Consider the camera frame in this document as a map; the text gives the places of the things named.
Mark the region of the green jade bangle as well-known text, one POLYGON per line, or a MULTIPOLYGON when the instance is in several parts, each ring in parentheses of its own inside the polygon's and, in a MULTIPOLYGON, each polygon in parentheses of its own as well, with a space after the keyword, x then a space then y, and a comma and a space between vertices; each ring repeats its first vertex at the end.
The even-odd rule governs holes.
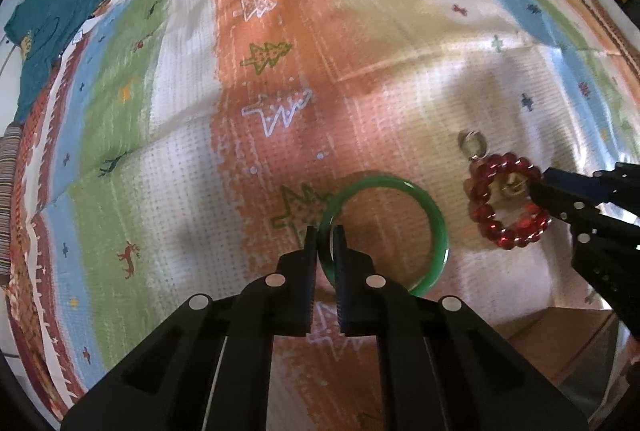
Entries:
POLYGON ((388 188, 413 198, 427 217, 431 232, 431 265, 410 292, 418 297, 424 297, 440 280, 449 258, 448 229, 434 199, 423 188, 403 178, 389 174, 375 174, 362 178, 346 186, 332 196, 326 204, 318 227, 318 255, 322 271, 331 286, 335 285, 335 262, 330 250, 331 234, 335 220, 341 213, 343 206, 352 197, 370 188, 388 188))

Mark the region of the brown cardboard box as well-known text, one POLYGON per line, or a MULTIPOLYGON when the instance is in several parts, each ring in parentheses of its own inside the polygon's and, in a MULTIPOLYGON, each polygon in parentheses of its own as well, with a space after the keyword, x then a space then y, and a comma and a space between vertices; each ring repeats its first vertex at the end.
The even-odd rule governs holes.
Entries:
POLYGON ((559 387, 582 370, 611 369, 617 328, 618 318, 611 310, 548 307, 530 315, 527 324, 506 340, 559 387))

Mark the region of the teal cloth garment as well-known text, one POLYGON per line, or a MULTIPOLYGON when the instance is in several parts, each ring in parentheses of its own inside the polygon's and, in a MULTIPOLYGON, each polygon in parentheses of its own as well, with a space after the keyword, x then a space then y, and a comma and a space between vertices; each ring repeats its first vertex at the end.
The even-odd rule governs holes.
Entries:
POLYGON ((4 32, 21 50, 20 95, 14 121, 22 124, 60 55, 103 0, 24 0, 4 32))

